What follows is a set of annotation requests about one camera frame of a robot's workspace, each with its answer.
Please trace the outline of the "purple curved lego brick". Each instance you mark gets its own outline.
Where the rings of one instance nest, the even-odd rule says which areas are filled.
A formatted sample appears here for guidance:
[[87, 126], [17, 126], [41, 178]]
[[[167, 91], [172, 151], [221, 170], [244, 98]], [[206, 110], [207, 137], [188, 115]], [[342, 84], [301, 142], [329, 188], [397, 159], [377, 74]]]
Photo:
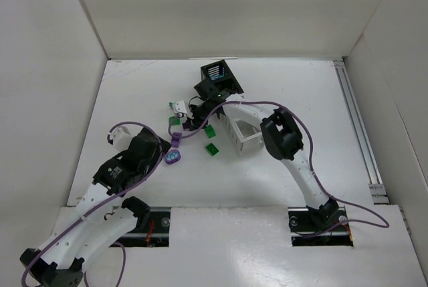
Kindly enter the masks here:
[[179, 148], [180, 141], [181, 141], [181, 133], [174, 133], [171, 139], [171, 146], [173, 148]]

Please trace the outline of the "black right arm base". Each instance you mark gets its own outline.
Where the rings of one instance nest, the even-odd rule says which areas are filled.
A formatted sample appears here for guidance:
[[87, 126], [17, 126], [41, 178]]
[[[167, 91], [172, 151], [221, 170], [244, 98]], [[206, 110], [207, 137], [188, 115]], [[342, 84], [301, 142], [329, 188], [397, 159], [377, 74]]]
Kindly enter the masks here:
[[347, 218], [344, 207], [340, 207], [336, 215], [327, 224], [321, 226], [312, 221], [307, 208], [289, 208], [288, 218], [293, 247], [354, 246], [351, 230], [347, 223], [331, 229], [333, 225]]

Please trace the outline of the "purple 2x4 lego brick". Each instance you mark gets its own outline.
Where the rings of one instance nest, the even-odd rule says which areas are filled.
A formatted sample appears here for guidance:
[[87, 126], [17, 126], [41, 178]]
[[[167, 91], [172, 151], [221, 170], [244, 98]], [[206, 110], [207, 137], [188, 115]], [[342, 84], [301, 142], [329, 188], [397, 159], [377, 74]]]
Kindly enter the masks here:
[[183, 127], [183, 130], [190, 131], [191, 123], [186, 121], [186, 122], [182, 123], [182, 127]]

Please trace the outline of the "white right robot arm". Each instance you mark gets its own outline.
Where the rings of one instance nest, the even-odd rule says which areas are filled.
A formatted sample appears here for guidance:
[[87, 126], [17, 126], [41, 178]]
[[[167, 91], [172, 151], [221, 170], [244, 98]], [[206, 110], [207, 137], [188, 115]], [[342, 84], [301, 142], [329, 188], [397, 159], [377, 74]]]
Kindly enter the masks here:
[[288, 169], [300, 188], [312, 221], [320, 229], [326, 227], [338, 211], [338, 204], [317, 180], [294, 115], [279, 104], [248, 101], [233, 90], [220, 90], [208, 80], [199, 82], [194, 89], [203, 102], [190, 106], [193, 124], [201, 127], [215, 113], [258, 128], [267, 152]]

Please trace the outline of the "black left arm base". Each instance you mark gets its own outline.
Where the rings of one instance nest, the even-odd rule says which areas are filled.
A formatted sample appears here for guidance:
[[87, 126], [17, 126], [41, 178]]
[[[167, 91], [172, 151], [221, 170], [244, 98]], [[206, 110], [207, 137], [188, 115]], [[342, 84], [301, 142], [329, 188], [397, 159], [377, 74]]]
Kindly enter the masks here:
[[169, 246], [171, 208], [151, 209], [147, 220], [139, 220], [135, 229], [118, 238], [128, 248], [166, 248]]

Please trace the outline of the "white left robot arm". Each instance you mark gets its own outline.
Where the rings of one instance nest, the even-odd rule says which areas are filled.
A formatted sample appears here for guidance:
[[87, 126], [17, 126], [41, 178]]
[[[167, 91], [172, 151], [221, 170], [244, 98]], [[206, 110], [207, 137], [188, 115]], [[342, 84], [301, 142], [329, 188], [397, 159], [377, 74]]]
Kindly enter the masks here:
[[22, 286], [28, 276], [39, 286], [78, 286], [101, 252], [147, 224], [150, 206], [129, 192], [153, 174], [171, 144], [147, 126], [135, 136], [120, 126], [108, 142], [117, 154], [96, 171], [64, 228], [20, 256]]

